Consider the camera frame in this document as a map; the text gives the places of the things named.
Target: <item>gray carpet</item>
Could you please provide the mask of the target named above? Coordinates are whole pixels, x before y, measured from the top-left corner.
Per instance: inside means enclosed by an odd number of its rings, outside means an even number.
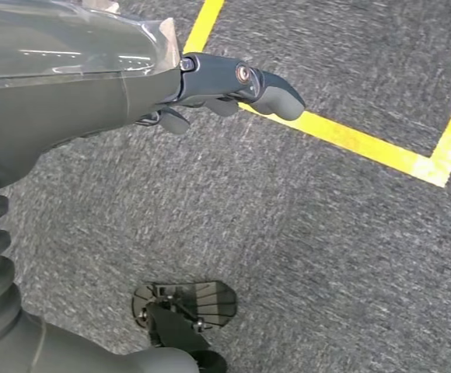
[[[207,51],[282,75],[309,109],[429,155],[451,116],[451,0],[226,0]],[[200,2],[125,2],[175,16]],[[143,281],[221,279],[231,373],[451,372],[446,189],[239,113],[183,137],[128,127],[5,190],[25,307],[127,353]]]

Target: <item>joint screw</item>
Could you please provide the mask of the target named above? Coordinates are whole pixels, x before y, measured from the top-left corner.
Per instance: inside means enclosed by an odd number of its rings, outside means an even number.
[[[147,311],[147,309],[142,309],[138,315],[138,318],[141,320],[142,322],[147,322],[148,317],[147,317]]]
[[[202,333],[203,331],[203,329],[205,328],[205,321],[203,319],[197,319],[193,325],[193,327],[194,328],[194,331],[198,332],[198,333]]]
[[[251,73],[249,72],[249,68],[245,64],[238,64],[236,68],[236,77],[242,84],[246,84],[249,82],[251,78]]]
[[[194,61],[190,58],[183,58],[180,62],[181,71],[187,72],[193,71],[196,68]]]

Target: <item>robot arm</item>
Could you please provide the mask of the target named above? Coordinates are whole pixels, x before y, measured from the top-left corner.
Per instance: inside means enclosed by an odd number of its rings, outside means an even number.
[[[159,25],[67,2],[0,0],[0,188],[74,138],[128,124],[182,133],[189,123],[178,106],[227,116],[246,103],[286,120],[304,108],[276,75],[233,58],[182,56]],[[0,217],[7,209],[0,197]],[[13,262],[1,256],[9,244],[0,231],[0,373],[199,371],[182,350],[114,355],[23,311]]]

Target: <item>yellow tape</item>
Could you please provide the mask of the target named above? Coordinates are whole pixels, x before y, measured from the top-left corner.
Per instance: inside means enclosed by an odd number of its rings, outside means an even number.
[[[184,51],[202,51],[223,5],[224,0],[205,0]],[[428,158],[313,113],[304,112],[298,120],[289,122],[275,115],[263,116],[247,105],[241,108],[438,187],[445,187],[451,173],[451,120]]]
[[[223,6],[224,0],[205,0],[184,47],[184,53],[203,51]]]

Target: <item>transparent plastic cover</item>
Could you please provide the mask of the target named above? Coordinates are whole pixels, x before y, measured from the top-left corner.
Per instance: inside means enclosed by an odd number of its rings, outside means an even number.
[[[128,19],[112,12],[116,3],[90,2],[0,0],[0,78],[154,75],[178,65],[173,19]]]

